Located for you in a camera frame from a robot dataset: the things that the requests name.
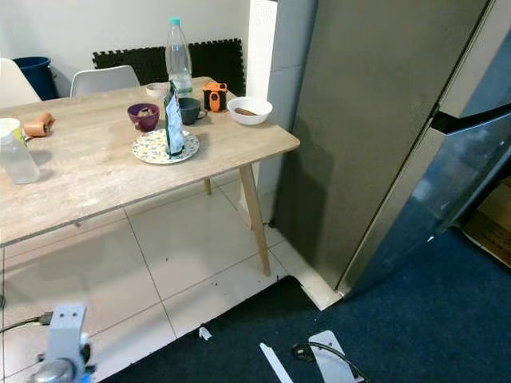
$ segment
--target small white bowl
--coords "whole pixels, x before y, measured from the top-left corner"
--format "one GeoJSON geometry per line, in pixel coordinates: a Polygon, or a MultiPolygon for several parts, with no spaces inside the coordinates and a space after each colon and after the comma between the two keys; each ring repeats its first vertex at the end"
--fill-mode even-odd
{"type": "Polygon", "coordinates": [[[168,82],[153,82],[145,87],[145,92],[151,97],[164,99],[168,92],[168,82]]]}
{"type": "Polygon", "coordinates": [[[262,98],[255,97],[238,97],[227,103],[227,109],[231,113],[232,118],[243,125],[257,125],[264,122],[271,113],[273,106],[262,98]],[[250,110],[257,116],[246,116],[236,113],[236,108],[250,110]]]}

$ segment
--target black foam mat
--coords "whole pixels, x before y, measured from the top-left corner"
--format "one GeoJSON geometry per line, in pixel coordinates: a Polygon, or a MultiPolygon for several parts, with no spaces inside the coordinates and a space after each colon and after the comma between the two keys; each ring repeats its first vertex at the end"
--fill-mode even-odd
{"type": "MultiPolygon", "coordinates": [[[[208,76],[225,82],[237,96],[245,94],[242,45],[239,38],[188,44],[192,59],[192,75],[208,76]]],[[[165,47],[110,50],[93,53],[96,69],[131,65],[142,85],[167,81],[165,47]]]]}

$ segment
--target white tile floor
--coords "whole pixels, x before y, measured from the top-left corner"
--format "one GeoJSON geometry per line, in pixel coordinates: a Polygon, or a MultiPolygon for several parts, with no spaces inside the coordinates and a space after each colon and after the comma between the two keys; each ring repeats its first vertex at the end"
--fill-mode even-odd
{"type": "MultiPolygon", "coordinates": [[[[213,180],[211,196],[203,184],[191,185],[7,247],[0,325],[58,303],[85,303],[99,381],[287,274],[320,308],[340,298],[269,227],[272,274],[264,277],[256,241],[235,208],[237,174],[213,180]]],[[[0,381],[22,382],[33,373],[46,336],[40,326],[3,334],[0,381]]]]}

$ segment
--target black cable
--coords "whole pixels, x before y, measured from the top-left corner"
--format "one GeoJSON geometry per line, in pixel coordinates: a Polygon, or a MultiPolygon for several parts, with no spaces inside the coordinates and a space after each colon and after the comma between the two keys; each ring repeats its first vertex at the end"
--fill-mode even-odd
{"type": "Polygon", "coordinates": [[[30,323],[40,323],[43,326],[47,326],[50,324],[52,316],[53,316],[53,312],[48,312],[48,313],[44,313],[43,315],[41,315],[39,317],[33,317],[33,318],[26,319],[21,322],[13,323],[12,325],[8,325],[8,326],[4,327],[3,329],[0,329],[0,334],[5,333],[7,330],[12,330],[17,327],[28,325],[30,323]]]}
{"type": "Polygon", "coordinates": [[[349,361],[348,359],[346,359],[346,357],[344,355],[342,355],[338,350],[328,346],[328,345],[324,345],[322,343],[316,343],[316,342],[305,342],[305,343],[300,343],[298,345],[294,345],[293,346],[293,355],[295,355],[296,358],[298,359],[303,359],[301,357],[301,355],[299,354],[299,351],[301,351],[303,353],[303,347],[318,347],[319,349],[324,349],[326,351],[329,351],[331,352],[332,354],[334,354],[335,356],[339,357],[340,359],[342,359],[343,361],[345,361],[348,365],[350,365],[351,367],[353,367],[353,369],[355,370],[355,372],[360,376],[360,377],[363,377],[364,381],[366,383],[370,383],[370,380],[369,378],[366,376],[365,373],[363,373],[362,371],[360,371],[360,369],[354,364],[352,363],[351,361],[349,361]]]}

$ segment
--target blue carpet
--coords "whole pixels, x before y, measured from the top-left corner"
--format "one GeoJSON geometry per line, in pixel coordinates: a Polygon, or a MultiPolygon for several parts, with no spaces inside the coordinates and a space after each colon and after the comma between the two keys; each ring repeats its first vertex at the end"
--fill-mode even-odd
{"type": "Polygon", "coordinates": [[[509,271],[449,230],[367,292],[319,312],[293,278],[106,380],[278,382],[259,350],[273,347],[294,383],[322,382],[293,344],[332,330],[373,382],[511,382],[509,271]]]}

